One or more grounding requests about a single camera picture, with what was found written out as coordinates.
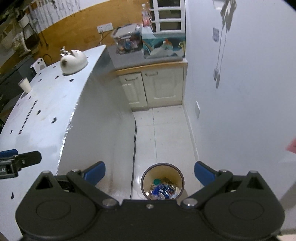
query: floor tile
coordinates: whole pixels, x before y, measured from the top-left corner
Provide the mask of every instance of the floor tile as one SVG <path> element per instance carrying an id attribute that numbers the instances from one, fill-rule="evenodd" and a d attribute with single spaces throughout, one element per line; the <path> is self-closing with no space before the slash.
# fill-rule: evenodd
<path id="1" fill-rule="evenodd" d="M 191 142 L 186 123 L 168 123 L 155 125 L 155 140 L 157 142 Z"/>
<path id="2" fill-rule="evenodd" d="M 200 183 L 194 176 L 196 160 L 183 107 L 153 108 L 152 112 L 134 112 L 134 115 L 138 131 L 133 199 L 145 199 L 140 187 L 142 175 L 150 166 L 161 162 L 173 164 L 184 176 L 185 189 L 178 203 L 198 191 Z"/>
<path id="3" fill-rule="evenodd" d="M 281 241 L 295 241 L 296 240 L 296 234 L 294 234 L 294 235 L 278 236 L 278 238 Z"/>
<path id="4" fill-rule="evenodd" d="M 135 161 L 135 174 L 133 182 L 133 199 L 146 199 L 141 190 L 141 179 L 144 172 L 152 165 L 156 164 L 156 159 L 145 159 Z"/>
<path id="5" fill-rule="evenodd" d="M 141 191 L 141 178 L 144 172 L 156 164 L 154 126 L 138 126 L 136 137 L 135 171 L 133 182 L 133 199 L 145 199 Z"/>
<path id="6" fill-rule="evenodd" d="M 186 123 L 182 105 L 153 108 L 154 124 Z"/>
<path id="7" fill-rule="evenodd" d="M 153 110 L 152 108 L 144 111 L 134 111 L 133 115 L 136 119 L 137 126 L 153 125 Z"/>
<path id="8" fill-rule="evenodd" d="M 154 126 L 138 126 L 136 137 L 136 160 L 156 160 Z"/>

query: window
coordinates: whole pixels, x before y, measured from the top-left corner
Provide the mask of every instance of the window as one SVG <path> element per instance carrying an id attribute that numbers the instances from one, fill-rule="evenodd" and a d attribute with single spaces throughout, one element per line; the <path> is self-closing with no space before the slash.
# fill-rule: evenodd
<path id="1" fill-rule="evenodd" d="M 185 33 L 185 0 L 150 0 L 152 30 Z"/>

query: plastic bottle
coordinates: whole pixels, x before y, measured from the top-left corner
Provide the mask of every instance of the plastic bottle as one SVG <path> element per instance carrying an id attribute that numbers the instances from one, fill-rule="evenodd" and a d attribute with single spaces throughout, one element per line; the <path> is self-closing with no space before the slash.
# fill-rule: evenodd
<path id="1" fill-rule="evenodd" d="M 150 26 L 150 17 L 148 13 L 148 8 L 146 7 L 146 4 L 142 4 L 142 21 L 143 21 L 143 27 L 149 27 Z"/>

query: plastic storage box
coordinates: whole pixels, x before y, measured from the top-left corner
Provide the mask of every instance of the plastic storage box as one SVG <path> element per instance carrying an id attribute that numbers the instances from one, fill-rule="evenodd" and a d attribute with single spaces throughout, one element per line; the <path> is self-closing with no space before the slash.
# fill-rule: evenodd
<path id="1" fill-rule="evenodd" d="M 142 49 L 141 26 L 136 23 L 116 28 L 111 36 L 115 41 L 119 54 Z"/>

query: green bottle cap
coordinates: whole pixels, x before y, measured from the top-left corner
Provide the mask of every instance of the green bottle cap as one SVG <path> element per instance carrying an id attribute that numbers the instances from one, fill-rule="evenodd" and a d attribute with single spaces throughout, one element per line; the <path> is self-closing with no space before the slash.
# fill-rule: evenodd
<path id="1" fill-rule="evenodd" d="M 154 179 L 153 184 L 156 185 L 156 186 L 159 185 L 160 184 L 160 179 Z"/>

